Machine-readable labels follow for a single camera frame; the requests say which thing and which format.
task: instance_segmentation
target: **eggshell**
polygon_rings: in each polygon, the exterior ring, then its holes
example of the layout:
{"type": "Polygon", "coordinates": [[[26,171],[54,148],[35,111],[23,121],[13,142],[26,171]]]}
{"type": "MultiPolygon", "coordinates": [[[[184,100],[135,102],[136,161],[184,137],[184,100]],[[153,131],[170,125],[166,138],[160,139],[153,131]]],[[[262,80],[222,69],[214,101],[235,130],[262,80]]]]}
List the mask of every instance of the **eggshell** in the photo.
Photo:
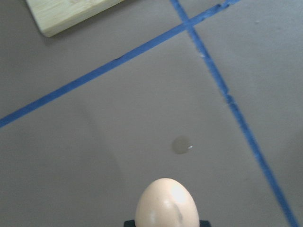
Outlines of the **eggshell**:
{"type": "Polygon", "coordinates": [[[161,178],[151,183],[139,199],[136,227],[199,227],[193,198],[179,182],[161,178]]]}

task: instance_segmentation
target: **blue tape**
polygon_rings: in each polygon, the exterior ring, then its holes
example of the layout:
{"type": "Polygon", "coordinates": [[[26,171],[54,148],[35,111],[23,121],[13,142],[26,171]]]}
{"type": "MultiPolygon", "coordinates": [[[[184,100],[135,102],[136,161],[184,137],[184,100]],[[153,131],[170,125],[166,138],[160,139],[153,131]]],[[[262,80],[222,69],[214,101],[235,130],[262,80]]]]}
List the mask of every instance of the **blue tape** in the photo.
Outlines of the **blue tape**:
{"type": "Polygon", "coordinates": [[[119,65],[137,57],[138,55],[150,50],[151,48],[161,44],[162,42],[170,39],[171,37],[185,31],[185,26],[183,24],[178,25],[169,31],[159,35],[158,37],[155,37],[151,39],[150,41],[142,44],[141,46],[136,47],[135,49],[127,52],[122,57],[115,59],[87,74],[84,76],[68,83],[67,85],[64,85],[63,87],[43,96],[42,98],[24,106],[21,109],[16,110],[15,112],[3,117],[0,119],[0,128],[17,120],[18,118],[34,111],[35,109],[59,98],[60,96],[76,89],[77,87],[91,81],[92,79],[95,79],[96,77],[101,76],[102,74],[118,67],[119,65]]]}
{"type": "Polygon", "coordinates": [[[199,23],[202,20],[204,20],[205,18],[211,17],[212,15],[214,15],[216,13],[216,11],[222,11],[223,9],[227,8],[229,5],[234,4],[240,0],[227,0],[223,4],[214,6],[214,7],[210,8],[209,10],[207,10],[206,12],[201,13],[201,14],[197,15],[196,17],[192,18],[191,20],[188,18],[186,12],[182,8],[182,6],[180,5],[178,0],[170,0],[170,1],[171,1],[172,5],[174,6],[175,10],[177,11],[177,13],[179,14],[182,22],[187,27],[187,31],[188,31],[190,37],[192,38],[193,42],[195,43],[197,49],[202,54],[202,57],[207,65],[207,67],[209,68],[209,71],[211,72],[214,80],[216,81],[221,94],[225,98],[225,101],[227,102],[230,110],[232,111],[234,117],[236,118],[236,120],[242,130],[242,133],[244,134],[244,136],[255,156],[255,159],[257,160],[259,166],[261,167],[263,174],[265,175],[265,177],[267,179],[267,182],[271,186],[271,189],[272,189],[273,193],[275,194],[276,199],[279,202],[280,207],[282,208],[282,211],[284,212],[284,215],[285,215],[288,223],[292,227],[299,227],[299,223],[297,222],[290,206],[288,205],[286,197],[284,196],[282,189],[280,188],[273,172],[271,171],[268,163],[266,162],[266,160],[261,152],[261,149],[259,148],[259,145],[258,145],[251,129],[249,128],[241,110],[239,109],[238,105],[236,104],[234,98],[231,95],[229,95],[229,90],[228,90],[227,85],[224,82],[223,77],[221,76],[212,57],[208,53],[201,38],[199,37],[199,35],[197,34],[197,32],[195,31],[195,29],[193,27],[196,23],[199,23]]]}

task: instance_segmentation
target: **stain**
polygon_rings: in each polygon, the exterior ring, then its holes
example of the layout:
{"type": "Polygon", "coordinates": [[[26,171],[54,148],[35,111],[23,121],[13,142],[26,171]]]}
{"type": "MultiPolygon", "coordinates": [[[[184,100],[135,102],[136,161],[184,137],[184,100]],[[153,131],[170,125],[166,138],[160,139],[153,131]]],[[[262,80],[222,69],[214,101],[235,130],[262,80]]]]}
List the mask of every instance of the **stain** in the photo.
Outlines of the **stain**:
{"type": "Polygon", "coordinates": [[[193,146],[190,144],[190,140],[188,137],[179,136],[172,142],[171,148],[176,154],[185,154],[189,152],[189,150],[192,149],[193,146]]]}
{"type": "Polygon", "coordinates": [[[178,214],[178,221],[179,221],[179,223],[182,223],[182,221],[183,221],[183,215],[181,214],[181,211],[180,211],[178,205],[175,204],[175,203],[174,203],[174,208],[175,208],[175,210],[176,210],[176,212],[178,214]]]}

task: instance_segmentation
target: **egg holder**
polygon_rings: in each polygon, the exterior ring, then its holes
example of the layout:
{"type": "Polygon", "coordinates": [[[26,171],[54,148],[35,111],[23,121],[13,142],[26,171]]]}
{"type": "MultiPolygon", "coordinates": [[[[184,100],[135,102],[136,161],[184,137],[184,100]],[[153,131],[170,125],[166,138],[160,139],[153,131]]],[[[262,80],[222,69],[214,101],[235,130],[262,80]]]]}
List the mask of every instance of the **egg holder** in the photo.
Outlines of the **egg holder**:
{"type": "MultiPolygon", "coordinates": [[[[135,224],[134,224],[134,220],[125,221],[124,222],[124,227],[136,227],[135,224]]],[[[212,227],[212,226],[210,225],[209,221],[200,220],[200,227],[212,227]]]]}

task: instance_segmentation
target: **gray floor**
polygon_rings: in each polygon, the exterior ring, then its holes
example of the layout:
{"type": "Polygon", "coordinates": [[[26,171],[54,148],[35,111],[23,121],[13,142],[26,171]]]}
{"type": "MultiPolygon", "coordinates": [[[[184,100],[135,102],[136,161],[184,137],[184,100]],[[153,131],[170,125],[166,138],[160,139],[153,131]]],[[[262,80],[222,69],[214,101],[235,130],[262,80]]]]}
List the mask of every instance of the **gray floor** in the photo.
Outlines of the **gray floor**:
{"type": "MultiPolygon", "coordinates": [[[[219,0],[181,0],[190,17],[219,0]]],[[[303,4],[241,0],[196,26],[303,223],[303,4]]],[[[0,3],[0,119],[181,23],[128,0],[53,38],[0,3]]],[[[186,32],[0,128],[0,226],[121,227],[171,177],[214,227],[289,226],[186,32]],[[181,135],[193,146],[171,150],[181,135]]]]}

